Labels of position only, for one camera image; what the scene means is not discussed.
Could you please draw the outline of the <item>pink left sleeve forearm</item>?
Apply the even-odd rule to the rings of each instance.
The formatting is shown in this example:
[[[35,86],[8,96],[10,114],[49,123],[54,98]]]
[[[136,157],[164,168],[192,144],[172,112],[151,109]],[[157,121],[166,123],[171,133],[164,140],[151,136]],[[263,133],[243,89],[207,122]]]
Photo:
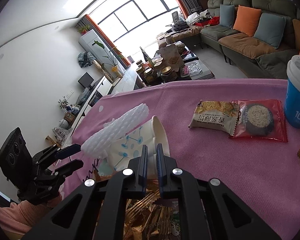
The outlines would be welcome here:
[[[59,194],[45,204],[33,205],[25,200],[0,207],[0,227],[8,239],[21,239],[61,201],[62,195]]]

